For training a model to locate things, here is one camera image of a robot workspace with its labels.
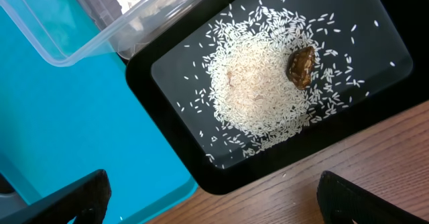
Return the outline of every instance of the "black tray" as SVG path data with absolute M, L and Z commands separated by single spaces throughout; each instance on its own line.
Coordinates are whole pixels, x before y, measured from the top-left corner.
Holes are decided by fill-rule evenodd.
M 429 97 L 424 90 L 418 91 L 418 86 L 424 84 L 424 74 L 427 69 L 424 60 L 426 44 L 424 40 L 419 39 L 426 39 L 429 36 L 424 31 L 424 27 L 429 25 L 429 20 L 424 15 L 428 7 L 428 0 L 400 0 L 400 2 L 381 0 L 414 61 L 414 70 L 409 75 L 409 68 L 404 67 L 402 77 L 407 75 L 408 77 L 392 87 L 371 95 L 350 109 L 304 129 L 302 133 L 289 139 L 287 143 L 278 144 L 256 156 L 240 161 L 238 164 L 232 164 L 225 170 L 220 169 L 219 166 L 216 167 L 208 161 L 206 153 L 184 125 L 177 109 L 167 101 L 152 80 L 151 67 L 154 62 L 233 1 L 202 1 L 178 23 L 132 58 L 127 67 L 127 82 L 131 90 L 199 185 L 211 193 L 224 194 L 239 188 L 378 121 L 421 103 Z M 383 74 L 379 77 L 379 81 L 385 81 L 392 75 L 394 73 Z

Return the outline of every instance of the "wood grain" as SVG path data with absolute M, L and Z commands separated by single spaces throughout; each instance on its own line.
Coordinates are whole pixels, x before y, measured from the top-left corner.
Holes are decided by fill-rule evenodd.
M 429 102 L 225 196 L 199 188 L 151 223 L 323 223 L 316 187 L 324 170 L 429 221 Z

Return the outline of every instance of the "uncooked white rice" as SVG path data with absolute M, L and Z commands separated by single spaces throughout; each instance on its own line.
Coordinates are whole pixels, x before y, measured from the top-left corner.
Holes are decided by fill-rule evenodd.
M 327 24 L 334 24 L 334 13 L 324 14 L 306 23 L 306 18 L 298 12 L 269 9 L 262 6 L 262 0 L 259 0 L 259 4 L 254 11 L 249 10 L 249 19 L 246 21 L 236 23 L 231 19 L 232 23 L 223 23 L 222 19 L 216 21 L 214 27 L 209 25 L 212 32 L 207 34 L 213 35 L 217 49 L 216 52 L 203 57 L 206 62 L 203 63 L 203 68 L 207 69 L 206 73 L 211 79 L 206 104 L 210 106 L 207 101 L 212 102 L 214 117 L 222 123 L 221 134 L 226 141 L 225 139 L 221 141 L 225 145 L 227 142 L 239 144 L 246 158 L 286 141 L 300 133 L 303 127 L 310 125 L 310 122 L 316 123 L 334 115 L 337 108 L 348 107 L 341 102 L 340 95 L 332 89 L 334 85 L 341 85 L 341 82 L 335 80 L 336 76 L 343 73 L 337 70 L 341 66 L 326 63 L 324 69 L 318 51 L 325 47 L 325 42 L 320 47 L 319 43 L 312 39 L 311 23 L 324 21 L 325 17 L 328 19 L 330 15 Z M 356 30 L 356 27 L 354 25 L 351 31 Z M 322 27 L 316 30 L 321 31 L 328 35 L 328 29 Z M 312 72 L 312 79 L 319 78 L 320 73 L 322 77 L 319 79 L 327 82 L 323 86 L 323 91 L 322 87 L 318 89 L 317 85 L 308 87 L 309 91 L 299 91 L 284 74 L 288 55 L 306 46 L 313 46 L 316 50 L 314 67 L 318 71 Z M 333 56 L 339 54 L 334 50 L 327 50 L 326 53 Z M 345 54 L 345 58 L 350 64 L 351 57 Z M 359 83 L 361 83 L 359 80 L 346 82 L 348 85 L 360 87 Z M 326 113 L 313 116 L 316 114 L 313 108 L 316 105 L 325 109 Z M 252 137 L 252 146 L 257 146 L 258 149 L 247 149 L 245 142 L 237 139 L 240 134 L 233 139 L 227 136 L 228 133 L 224 131 L 233 128 L 244 133 L 246 137 Z

